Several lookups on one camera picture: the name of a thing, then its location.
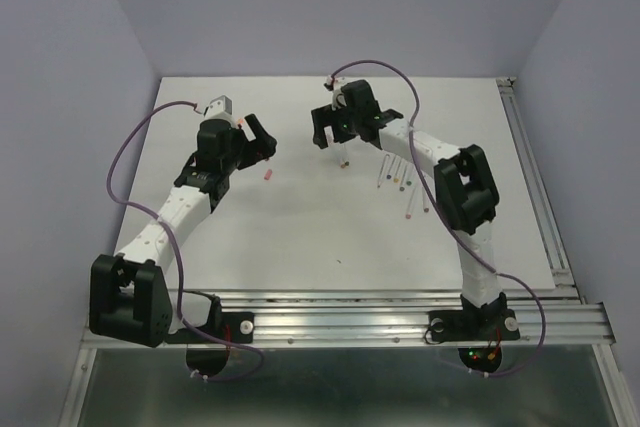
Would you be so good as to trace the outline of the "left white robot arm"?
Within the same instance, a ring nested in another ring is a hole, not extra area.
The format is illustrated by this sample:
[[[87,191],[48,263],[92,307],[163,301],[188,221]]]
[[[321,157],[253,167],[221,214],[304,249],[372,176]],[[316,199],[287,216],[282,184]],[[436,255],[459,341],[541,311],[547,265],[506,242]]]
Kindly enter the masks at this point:
[[[99,255],[91,266],[89,328],[92,333],[157,347],[178,328],[177,299],[166,270],[182,244],[218,207],[230,177],[274,156],[277,141],[254,114],[237,124],[222,112],[199,125],[188,157],[158,211],[124,247]]]

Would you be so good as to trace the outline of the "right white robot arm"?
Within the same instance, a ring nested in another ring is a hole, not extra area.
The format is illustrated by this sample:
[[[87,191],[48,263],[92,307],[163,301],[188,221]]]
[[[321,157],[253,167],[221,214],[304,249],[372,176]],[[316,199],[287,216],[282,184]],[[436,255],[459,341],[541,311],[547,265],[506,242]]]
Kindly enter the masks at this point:
[[[311,111],[313,143],[321,149],[332,140],[355,138],[414,164],[419,176],[429,176],[434,190],[425,192],[441,222],[458,244],[464,301],[472,306],[460,313],[463,331],[482,337],[496,325],[489,305],[502,288],[493,260],[491,223],[500,197],[485,152],[472,144],[459,147],[416,129],[393,109],[383,111],[365,80],[340,81],[330,77],[325,88],[331,103]]]

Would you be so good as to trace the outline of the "pink cap marker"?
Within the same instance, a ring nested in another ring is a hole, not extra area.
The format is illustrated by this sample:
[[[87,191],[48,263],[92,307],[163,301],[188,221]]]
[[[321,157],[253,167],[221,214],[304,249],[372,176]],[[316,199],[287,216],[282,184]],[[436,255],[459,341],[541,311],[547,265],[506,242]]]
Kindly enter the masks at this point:
[[[405,211],[405,218],[410,220],[413,217],[413,213],[415,210],[416,202],[420,199],[421,194],[421,184],[419,181],[416,181],[412,184],[411,194],[409,196],[407,208]]]

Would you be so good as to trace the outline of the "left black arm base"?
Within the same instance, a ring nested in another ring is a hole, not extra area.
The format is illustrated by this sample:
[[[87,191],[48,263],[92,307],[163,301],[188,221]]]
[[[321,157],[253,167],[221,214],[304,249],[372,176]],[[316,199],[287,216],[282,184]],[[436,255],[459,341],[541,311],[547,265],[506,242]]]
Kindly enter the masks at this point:
[[[186,317],[187,295],[203,300],[206,306],[204,321],[198,325]],[[187,289],[178,291],[175,295],[173,320],[180,327],[171,327],[164,343],[190,344],[186,350],[185,362],[191,378],[204,383],[228,383],[252,377],[263,369],[265,354],[253,345],[256,320],[254,312],[226,312],[218,295]],[[233,351],[256,355],[256,364],[244,372],[224,374]]]

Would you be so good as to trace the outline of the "brown cap marker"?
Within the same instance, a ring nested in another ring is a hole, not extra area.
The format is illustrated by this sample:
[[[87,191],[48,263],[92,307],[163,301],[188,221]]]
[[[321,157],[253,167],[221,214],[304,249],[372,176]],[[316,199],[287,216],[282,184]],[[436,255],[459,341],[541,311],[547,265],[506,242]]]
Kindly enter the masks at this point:
[[[406,184],[406,177],[407,177],[408,170],[409,170],[409,166],[408,166],[408,164],[405,164],[404,168],[403,168],[403,171],[402,171],[402,175],[401,175],[400,180],[399,180],[399,188],[398,188],[399,192],[404,192],[405,191],[405,188],[406,188],[405,184]]]

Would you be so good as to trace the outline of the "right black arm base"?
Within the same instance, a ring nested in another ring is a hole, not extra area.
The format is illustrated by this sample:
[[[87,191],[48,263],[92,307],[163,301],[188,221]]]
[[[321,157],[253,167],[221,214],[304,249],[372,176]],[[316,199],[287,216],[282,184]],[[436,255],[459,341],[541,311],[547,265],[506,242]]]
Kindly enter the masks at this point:
[[[424,334],[427,344],[477,343],[458,349],[460,361],[472,372],[496,374],[503,358],[502,343],[521,338],[515,312],[500,293],[496,300],[476,307],[461,297],[461,309],[431,310]]]

